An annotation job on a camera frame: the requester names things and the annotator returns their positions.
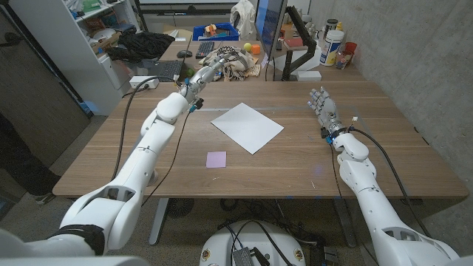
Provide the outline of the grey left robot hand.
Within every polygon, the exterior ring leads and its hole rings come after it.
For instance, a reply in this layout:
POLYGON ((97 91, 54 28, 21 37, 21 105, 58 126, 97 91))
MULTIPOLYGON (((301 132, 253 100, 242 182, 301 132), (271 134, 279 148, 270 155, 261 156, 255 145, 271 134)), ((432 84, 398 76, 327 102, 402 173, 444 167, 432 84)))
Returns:
POLYGON ((198 98, 198 94, 208 83, 213 81, 215 74, 223 68, 230 56, 230 53, 219 55, 208 66, 204 66, 198 70, 190 78, 188 83, 180 87, 180 94, 189 103, 195 102, 198 98))

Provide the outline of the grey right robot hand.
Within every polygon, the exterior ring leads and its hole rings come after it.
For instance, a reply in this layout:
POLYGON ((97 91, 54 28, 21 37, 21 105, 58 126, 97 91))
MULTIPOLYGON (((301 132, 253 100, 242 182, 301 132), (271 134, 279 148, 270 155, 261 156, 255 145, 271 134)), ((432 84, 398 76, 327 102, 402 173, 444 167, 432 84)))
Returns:
POLYGON ((337 107, 329 93, 322 86, 320 90, 311 89, 311 100, 307 105, 315 112, 321 125, 321 137, 332 143, 347 127, 342 124, 337 115, 337 107))

